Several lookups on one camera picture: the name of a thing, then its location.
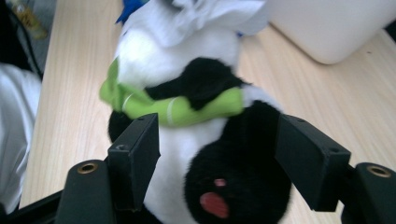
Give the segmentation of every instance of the stuffed animal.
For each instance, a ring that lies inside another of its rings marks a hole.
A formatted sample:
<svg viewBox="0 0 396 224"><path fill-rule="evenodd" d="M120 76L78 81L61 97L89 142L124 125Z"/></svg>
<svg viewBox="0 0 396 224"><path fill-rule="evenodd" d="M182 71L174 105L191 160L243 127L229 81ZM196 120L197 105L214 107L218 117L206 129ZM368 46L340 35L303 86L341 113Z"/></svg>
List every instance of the stuffed animal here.
<svg viewBox="0 0 396 224"><path fill-rule="evenodd" d="M142 19L189 8L214 8L204 12L215 19L177 40L160 39ZM262 8L263 1L151 0L125 22L100 92L114 109L110 138L147 113L160 122L161 157L132 223L277 223L284 215L291 183L274 158L281 109L234 75L236 31L244 29L228 22L235 11L243 14L238 24L255 21Z"/></svg>

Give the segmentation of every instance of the black fur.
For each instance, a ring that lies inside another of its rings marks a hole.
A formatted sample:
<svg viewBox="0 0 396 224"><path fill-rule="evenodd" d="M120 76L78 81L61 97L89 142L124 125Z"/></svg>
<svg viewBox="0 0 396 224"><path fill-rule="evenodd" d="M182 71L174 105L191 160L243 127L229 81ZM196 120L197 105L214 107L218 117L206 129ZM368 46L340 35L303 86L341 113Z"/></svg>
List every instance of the black fur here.
<svg viewBox="0 0 396 224"><path fill-rule="evenodd" d="M180 77L146 88L146 91L155 100L185 96L191 108L200 110L222 92L232 87L241 87L243 83L229 66L220 61L197 58L186 66Z"/></svg>
<svg viewBox="0 0 396 224"><path fill-rule="evenodd" d="M284 215L291 183L276 162L276 130L279 112L256 102L230 118L220 140L204 147L192 160L186 175L185 196L199 223L277 223ZM216 187L215 179L225 179ZM222 219L207 213L200 197L216 192L229 205Z"/></svg>

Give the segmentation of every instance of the wooden surface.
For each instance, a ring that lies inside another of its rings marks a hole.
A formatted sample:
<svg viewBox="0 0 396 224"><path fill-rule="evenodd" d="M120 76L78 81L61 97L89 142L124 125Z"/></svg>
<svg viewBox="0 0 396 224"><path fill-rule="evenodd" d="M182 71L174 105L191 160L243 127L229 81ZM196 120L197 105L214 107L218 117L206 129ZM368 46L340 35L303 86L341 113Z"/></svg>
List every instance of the wooden surface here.
<svg viewBox="0 0 396 224"><path fill-rule="evenodd" d="M58 0L21 206L64 187L76 163L103 159L110 108L99 101L121 2ZM238 74L362 161L396 170L396 46L384 32L336 65L316 63L273 27L242 40ZM294 193L283 223L340 223Z"/></svg>

